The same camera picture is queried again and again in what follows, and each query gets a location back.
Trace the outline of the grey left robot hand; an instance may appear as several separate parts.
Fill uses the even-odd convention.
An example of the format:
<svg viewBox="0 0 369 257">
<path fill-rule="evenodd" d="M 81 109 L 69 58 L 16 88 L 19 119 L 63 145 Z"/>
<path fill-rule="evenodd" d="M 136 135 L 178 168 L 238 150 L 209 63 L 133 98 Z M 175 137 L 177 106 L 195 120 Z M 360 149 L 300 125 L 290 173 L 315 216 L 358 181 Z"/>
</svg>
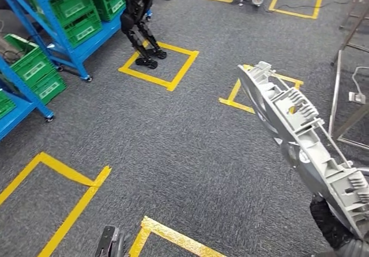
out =
<svg viewBox="0 0 369 257">
<path fill-rule="evenodd" d="M 117 226 L 106 225 L 94 257 L 127 257 L 131 256 L 127 244 L 129 235 Z"/>
</svg>

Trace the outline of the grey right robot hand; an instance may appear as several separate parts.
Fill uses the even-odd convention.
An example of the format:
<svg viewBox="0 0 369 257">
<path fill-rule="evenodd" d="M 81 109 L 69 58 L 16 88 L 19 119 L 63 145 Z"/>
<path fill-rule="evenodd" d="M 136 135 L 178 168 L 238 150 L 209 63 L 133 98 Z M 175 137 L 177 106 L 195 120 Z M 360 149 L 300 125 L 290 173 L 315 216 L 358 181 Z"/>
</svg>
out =
<svg viewBox="0 0 369 257">
<path fill-rule="evenodd" d="M 324 198 L 313 194 L 309 208 L 314 221 L 336 256 L 368 256 L 368 243 L 356 238 L 339 221 Z"/>
</svg>

